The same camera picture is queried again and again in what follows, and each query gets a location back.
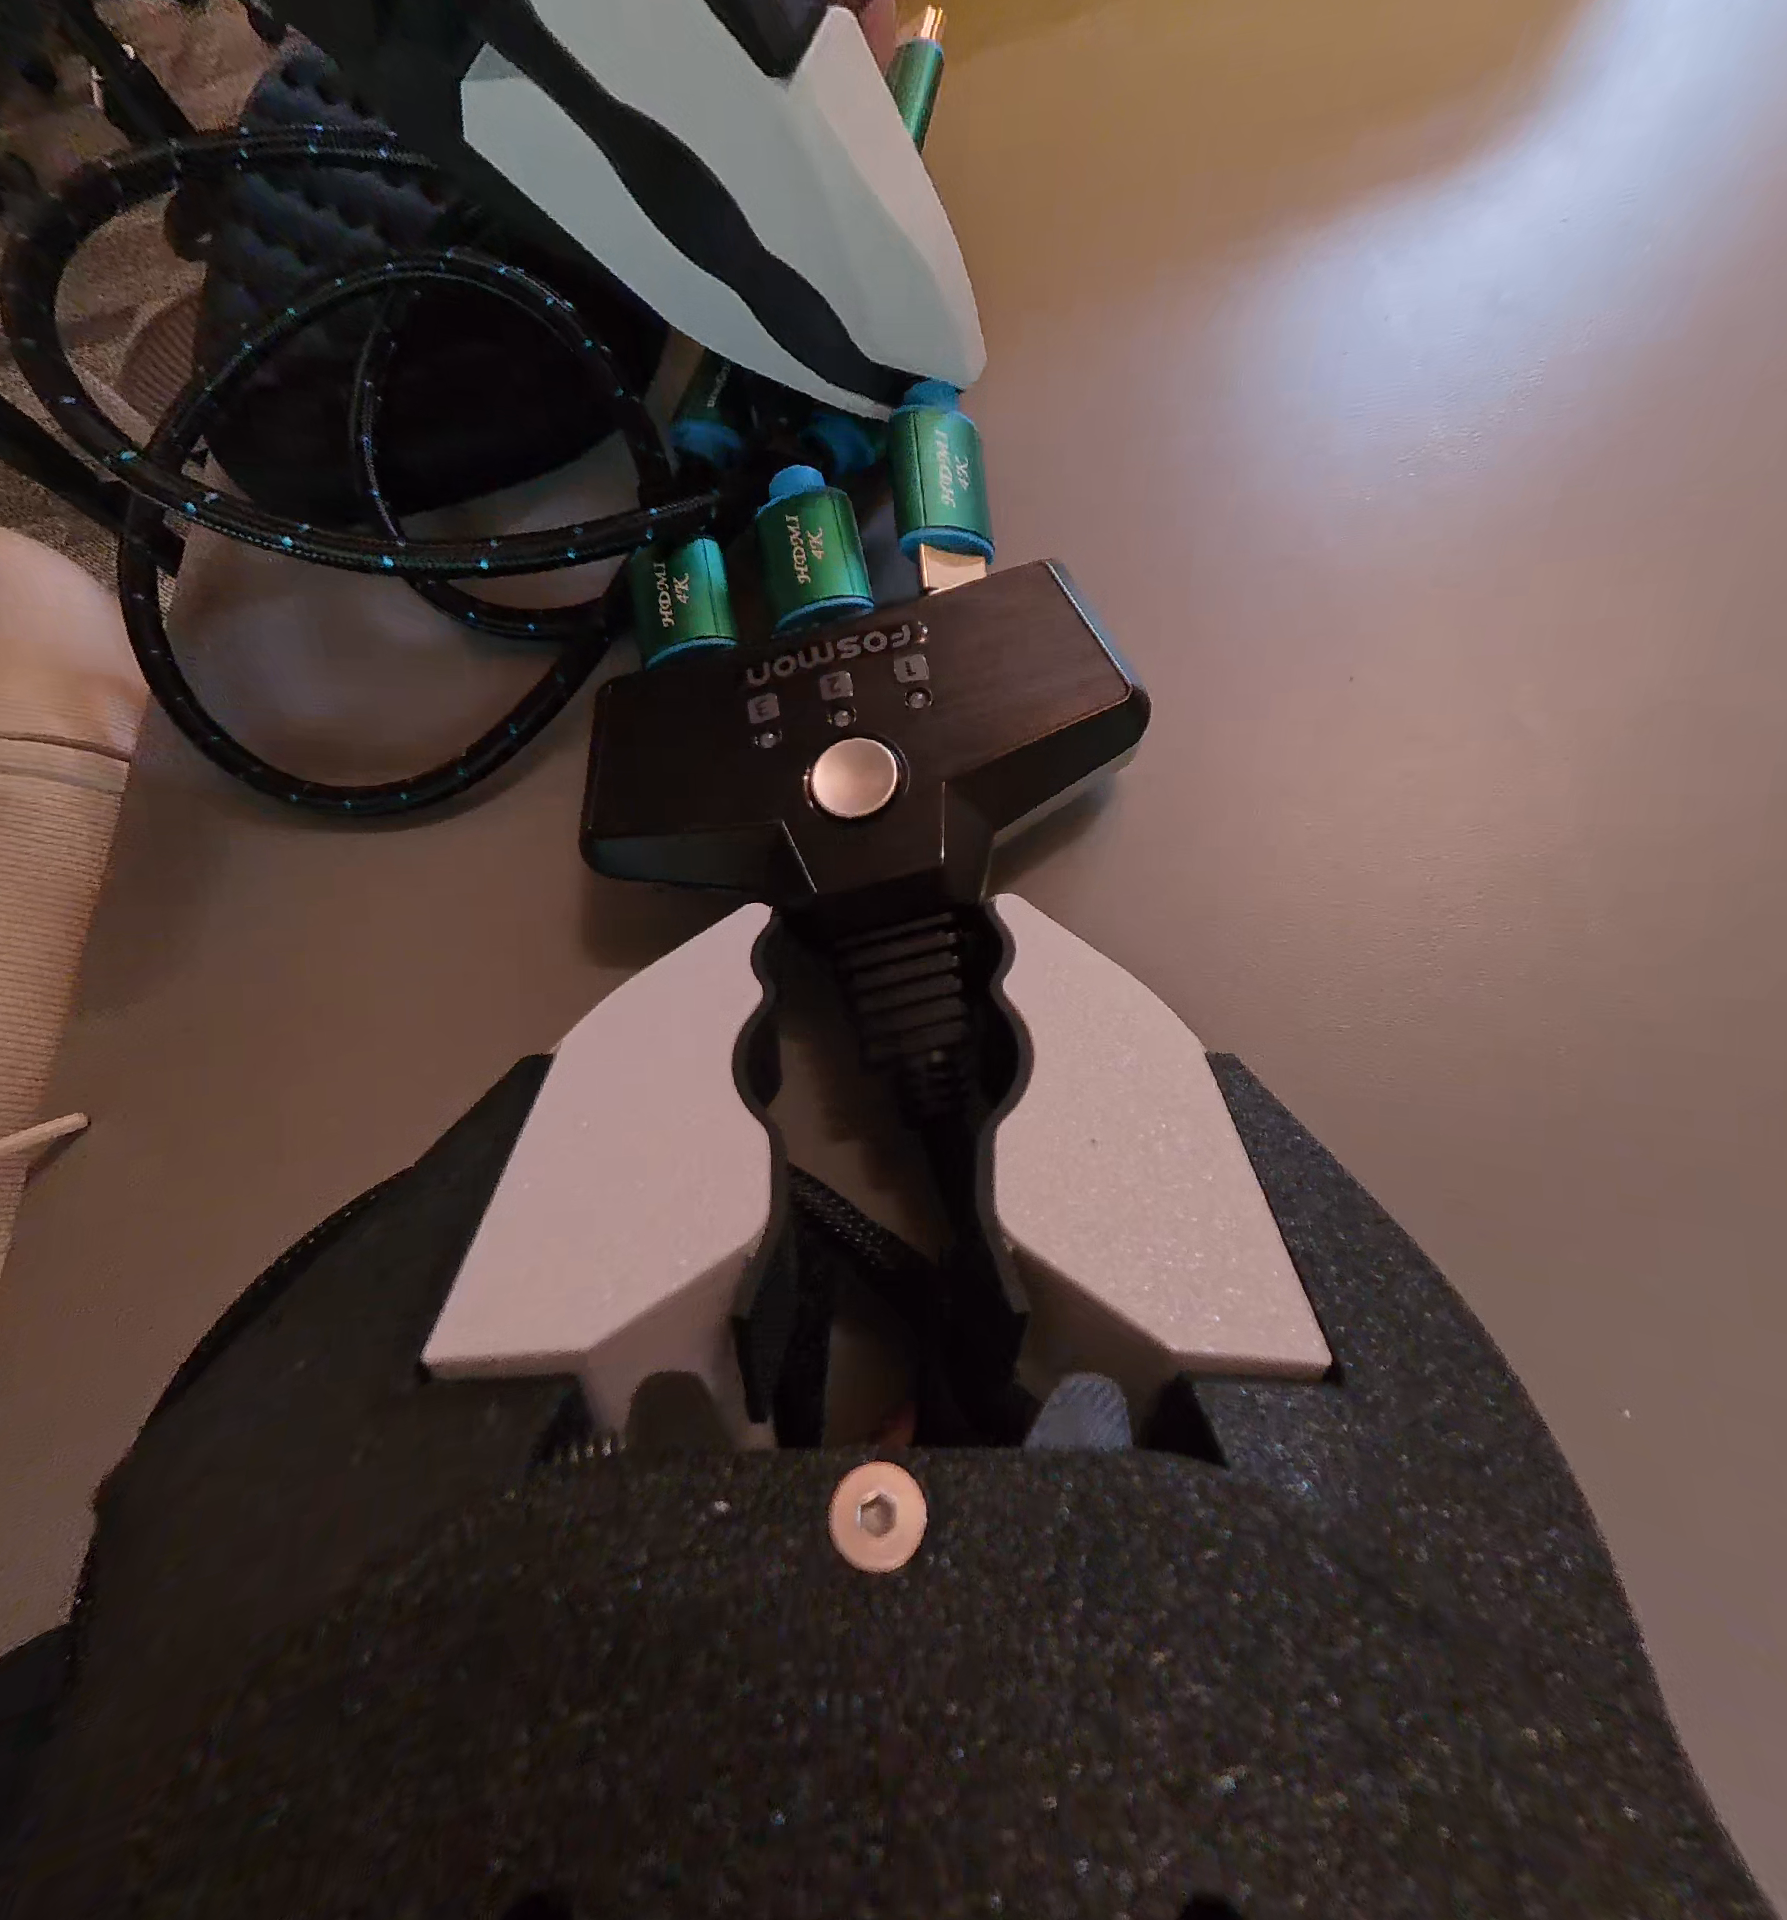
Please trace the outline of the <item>green HDMI plug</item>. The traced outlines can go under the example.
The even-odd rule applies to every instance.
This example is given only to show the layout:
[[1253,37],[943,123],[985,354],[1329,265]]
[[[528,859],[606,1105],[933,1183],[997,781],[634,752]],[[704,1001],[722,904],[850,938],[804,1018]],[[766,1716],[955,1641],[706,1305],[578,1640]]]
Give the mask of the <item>green HDMI plug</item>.
[[993,516],[975,421],[959,389],[921,380],[887,426],[897,540],[925,594],[985,578],[995,559]]

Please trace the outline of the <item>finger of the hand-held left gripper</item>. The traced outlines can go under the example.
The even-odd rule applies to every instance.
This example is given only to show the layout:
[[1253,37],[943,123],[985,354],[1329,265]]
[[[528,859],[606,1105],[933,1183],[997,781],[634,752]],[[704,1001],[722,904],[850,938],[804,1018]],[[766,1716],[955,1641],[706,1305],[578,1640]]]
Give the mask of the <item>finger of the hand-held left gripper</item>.
[[668,325],[882,419],[905,394],[905,125],[866,41],[480,41],[460,168]]
[[750,371],[983,371],[953,226],[846,4],[524,4],[522,193]]

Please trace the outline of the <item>black HDMI switch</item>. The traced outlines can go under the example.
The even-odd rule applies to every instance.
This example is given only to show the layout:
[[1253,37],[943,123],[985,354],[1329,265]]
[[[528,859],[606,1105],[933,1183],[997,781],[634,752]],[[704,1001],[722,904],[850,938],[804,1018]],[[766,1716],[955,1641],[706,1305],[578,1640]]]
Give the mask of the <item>black HDMI switch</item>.
[[598,694],[578,841],[602,875],[762,901],[822,946],[921,1124],[979,1103],[975,916],[1001,841],[1131,755],[1149,697],[1053,561]]

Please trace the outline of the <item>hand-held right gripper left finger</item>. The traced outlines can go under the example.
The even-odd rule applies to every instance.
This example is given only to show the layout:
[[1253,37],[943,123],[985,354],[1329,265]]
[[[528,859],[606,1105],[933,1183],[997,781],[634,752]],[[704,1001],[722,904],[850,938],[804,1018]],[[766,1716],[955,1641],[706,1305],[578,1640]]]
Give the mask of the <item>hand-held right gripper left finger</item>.
[[786,1153],[752,1046],[776,985],[748,904],[596,1001],[558,1041],[426,1335],[434,1380],[574,1380],[602,1428],[690,1375],[742,1449],[778,1442],[792,1337]]

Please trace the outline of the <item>person's beige clothing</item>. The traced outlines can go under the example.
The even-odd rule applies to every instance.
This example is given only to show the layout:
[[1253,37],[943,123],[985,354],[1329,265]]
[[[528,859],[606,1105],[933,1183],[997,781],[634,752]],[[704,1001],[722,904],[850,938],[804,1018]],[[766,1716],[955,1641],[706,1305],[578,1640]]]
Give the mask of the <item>person's beige clothing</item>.
[[144,710],[112,589],[0,528],[0,1275],[32,1169],[88,1125],[42,1098]]

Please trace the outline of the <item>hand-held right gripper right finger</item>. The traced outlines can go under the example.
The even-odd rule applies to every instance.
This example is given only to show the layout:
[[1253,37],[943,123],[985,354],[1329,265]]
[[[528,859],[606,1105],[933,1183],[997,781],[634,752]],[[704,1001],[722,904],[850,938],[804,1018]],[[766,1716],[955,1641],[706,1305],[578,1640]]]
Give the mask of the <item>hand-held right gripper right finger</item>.
[[1179,1380],[1321,1381],[1329,1337],[1197,1034],[1023,895],[991,919],[1019,1062],[975,1150],[1001,1410],[1101,1375],[1143,1428]]

